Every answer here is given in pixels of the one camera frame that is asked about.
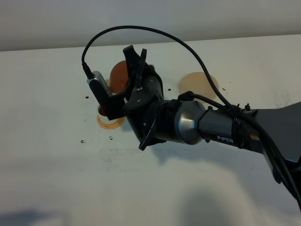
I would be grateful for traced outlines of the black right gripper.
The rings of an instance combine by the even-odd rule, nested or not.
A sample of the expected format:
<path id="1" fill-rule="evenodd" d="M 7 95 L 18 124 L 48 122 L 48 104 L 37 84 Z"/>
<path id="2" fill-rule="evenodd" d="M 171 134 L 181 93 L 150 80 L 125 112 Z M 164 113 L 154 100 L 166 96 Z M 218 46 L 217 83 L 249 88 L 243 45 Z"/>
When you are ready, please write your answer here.
<path id="1" fill-rule="evenodd" d="M 133 46 L 124 48 L 123 53 L 128 75 L 126 94 L 131 94 L 127 98 L 127 103 L 124 105 L 123 110 L 134 134 L 141 142 L 152 125 L 149 111 L 156 102 L 160 102 L 164 98 L 163 83 L 154 67 L 145 64 L 141 78 L 142 90 L 136 91 L 135 80 L 140 56 L 135 52 Z"/>

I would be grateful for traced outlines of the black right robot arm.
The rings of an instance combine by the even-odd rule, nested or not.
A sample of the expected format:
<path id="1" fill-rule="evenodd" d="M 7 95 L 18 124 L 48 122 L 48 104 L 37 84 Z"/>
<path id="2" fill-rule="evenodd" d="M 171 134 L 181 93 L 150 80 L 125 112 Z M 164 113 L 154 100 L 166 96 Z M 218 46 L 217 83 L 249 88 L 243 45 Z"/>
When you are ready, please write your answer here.
<path id="1" fill-rule="evenodd" d="M 301 105 L 252 109 L 219 104 L 187 91 L 177 99 L 163 98 L 163 85 L 146 50 L 123 50 L 128 71 L 127 103 L 123 111 L 139 149 L 167 141 L 195 145 L 215 141 L 261 153 L 274 180 L 301 200 Z"/>

